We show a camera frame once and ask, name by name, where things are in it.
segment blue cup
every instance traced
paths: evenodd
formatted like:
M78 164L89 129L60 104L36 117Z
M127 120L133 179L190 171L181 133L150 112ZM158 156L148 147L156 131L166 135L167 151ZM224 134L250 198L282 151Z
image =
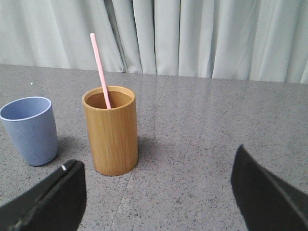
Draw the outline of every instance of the blue cup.
M58 139L49 99L27 97L10 102L0 109L0 119L29 165L44 165L55 158Z

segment table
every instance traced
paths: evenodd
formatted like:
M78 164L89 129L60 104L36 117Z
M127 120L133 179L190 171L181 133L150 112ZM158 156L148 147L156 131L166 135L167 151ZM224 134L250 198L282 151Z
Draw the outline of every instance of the table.
M0 205L69 159L85 163L87 208L79 231L247 230L230 177L240 144L308 193L308 85L105 73L136 93L139 163L107 177L93 169L82 95L98 73L0 65L0 105L28 96L53 103L57 157L28 166L0 125Z

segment white curtain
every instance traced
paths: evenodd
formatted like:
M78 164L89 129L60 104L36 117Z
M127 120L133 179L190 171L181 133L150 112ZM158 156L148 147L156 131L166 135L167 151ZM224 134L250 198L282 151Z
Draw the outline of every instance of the white curtain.
M0 64L308 83L308 0L1 0Z

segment pink straw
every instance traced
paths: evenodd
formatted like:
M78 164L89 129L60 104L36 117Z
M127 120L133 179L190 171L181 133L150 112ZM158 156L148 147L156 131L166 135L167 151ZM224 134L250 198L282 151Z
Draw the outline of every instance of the pink straw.
M102 67L102 63L101 63L101 59L100 59L100 54L99 54L98 48L97 48L95 34L91 33L90 34L90 38L91 38L91 41L92 41L92 47L93 47L93 50L94 50L94 55L95 55L95 60L96 60L96 65L97 65L98 73L100 75L100 79L101 79L101 83L102 83L102 88L103 88L103 93L104 93L104 97L105 97L106 106L107 106L107 109L110 109L111 106L110 106L108 91L107 91L106 82L105 82L105 78L104 78L104 73L103 73L103 67Z

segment bamboo cup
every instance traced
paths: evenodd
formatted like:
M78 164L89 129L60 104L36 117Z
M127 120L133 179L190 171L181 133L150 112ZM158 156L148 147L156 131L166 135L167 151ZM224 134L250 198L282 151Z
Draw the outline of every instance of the bamboo cup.
M138 162L135 93L127 88L108 86L111 109L106 108L101 87L82 97L95 170L119 176Z

